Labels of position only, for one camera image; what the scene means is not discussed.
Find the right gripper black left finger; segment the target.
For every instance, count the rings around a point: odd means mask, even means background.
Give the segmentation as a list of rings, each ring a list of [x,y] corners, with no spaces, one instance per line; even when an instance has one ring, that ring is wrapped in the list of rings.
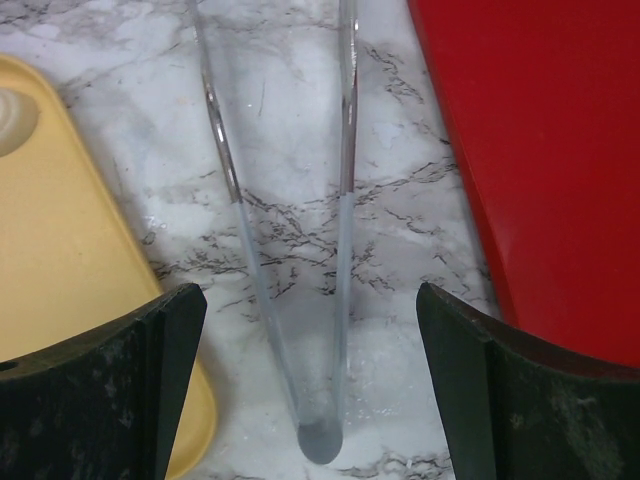
[[[186,283],[1,364],[4,479],[162,479],[207,302]]]

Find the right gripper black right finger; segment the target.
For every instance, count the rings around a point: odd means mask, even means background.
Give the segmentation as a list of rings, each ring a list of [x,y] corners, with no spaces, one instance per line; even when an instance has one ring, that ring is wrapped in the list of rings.
[[[456,478],[638,478],[638,369],[556,346],[428,282],[416,309]]]

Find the clear and metal tongs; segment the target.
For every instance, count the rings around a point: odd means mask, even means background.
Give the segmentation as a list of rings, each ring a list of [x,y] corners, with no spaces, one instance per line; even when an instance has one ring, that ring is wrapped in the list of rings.
[[[344,438],[358,118],[357,4],[340,2],[338,15],[342,118],[335,307],[332,311],[316,312],[304,303],[290,318],[278,312],[268,291],[215,91],[213,68],[196,2],[189,2],[188,10],[193,21],[211,132],[238,220],[260,317],[284,382],[297,441],[311,462],[328,464],[340,453]]]

